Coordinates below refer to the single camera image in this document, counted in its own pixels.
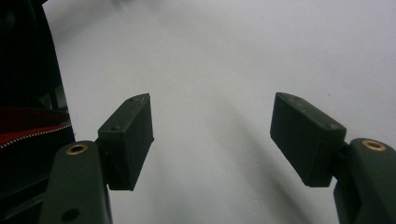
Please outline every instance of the zipper teeth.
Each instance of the zipper teeth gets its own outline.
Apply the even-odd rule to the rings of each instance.
[[[71,126],[72,126],[72,125],[69,124],[69,125],[63,126],[63,127],[61,127],[61,128],[54,129],[54,130],[50,130],[50,131],[46,131],[46,132],[41,132],[41,133],[32,133],[32,134],[29,134],[29,135],[26,135],[26,136],[23,136],[23,137],[16,138],[16,139],[14,139],[14,140],[11,140],[11,141],[9,141],[9,142],[4,143],[3,145],[0,145],[0,151],[1,151],[2,149],[6,148],[6,147],[11,146],[12,144],[14,144],[14,143],[16,143],[16,142],[21,141],[21,140],[24,140],[24,139],[27,139],[27,138],[31,138],[31,137],[36,137],[36,136],[43,135],[43,134],[46,134],[46,133],[55,133],[55,132],[59,132],[59,131],[61,131],[61,130],[63,130],[63,129],[70,128]]]

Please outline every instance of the table surface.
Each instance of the table surface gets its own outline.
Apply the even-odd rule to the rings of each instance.
[[[77,140],[150,93],[155,141],[114,223],[337,223],[270,138],[275,93],[305,98],[346,141],[396,146],[396,2],[49,0]]]

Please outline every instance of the white surface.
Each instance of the white surface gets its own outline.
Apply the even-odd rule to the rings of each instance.
[[[50,0],[77,140],[149,92],[155,141],[121,223],[337,223],[269,129],[277,91],[396,146],[396,2]]]

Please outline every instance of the brass screw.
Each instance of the brass screw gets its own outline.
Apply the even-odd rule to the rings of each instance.
[[[88,146],[85,144],[78,144],[70,147],[69,149],[66,150],[66,154],[69,156],[76,156],[78,154],[81,154],[85,152],[88,149]]]
[[[371,150],[374,151],[385,151],[387,148],[384,146],[384,144],[373,141],[373,140],[363,140],[361,141],[365,147],[370,148]]]

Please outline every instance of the round hole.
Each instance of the round hole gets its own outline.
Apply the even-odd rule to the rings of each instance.
[[[384,144],[381,144],[379,142],[373,141],[373,140],[363,140],[362,141],[363,145],[365,147],[370,148],[371,150],[374,151],[385,151],[387,148],[384,146]]]
[[[62,215],[63,222],[73,221],[79,216],[79,210],[77,208],[72,208],[64,212]]]
[[[85,152],[88,149],[87,145],[75,145],[66,150],[66,154],[69,156],[75,156]]]

